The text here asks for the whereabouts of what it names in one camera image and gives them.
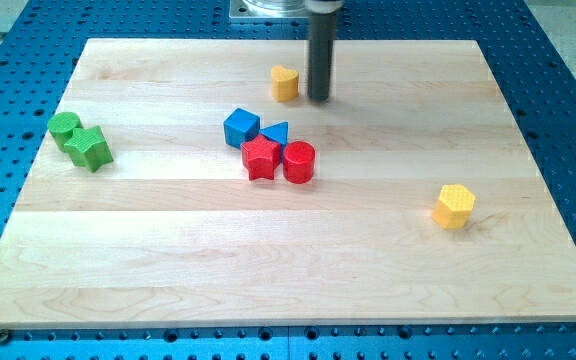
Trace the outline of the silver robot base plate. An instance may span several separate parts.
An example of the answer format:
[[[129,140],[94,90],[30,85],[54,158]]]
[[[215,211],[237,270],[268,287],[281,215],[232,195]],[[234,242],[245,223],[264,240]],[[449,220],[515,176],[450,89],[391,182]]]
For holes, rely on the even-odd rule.
[[[229,18],[237,21],[306,18],[304,0],[230,0]]]

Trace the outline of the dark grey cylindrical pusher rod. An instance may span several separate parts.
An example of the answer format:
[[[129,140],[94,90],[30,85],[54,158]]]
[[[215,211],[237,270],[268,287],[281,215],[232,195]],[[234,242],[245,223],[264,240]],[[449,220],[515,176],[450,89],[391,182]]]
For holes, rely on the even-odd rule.
[[[306,0],[309,13],[307,94],[315,102],[329,98],[338,12],[343,0]]]

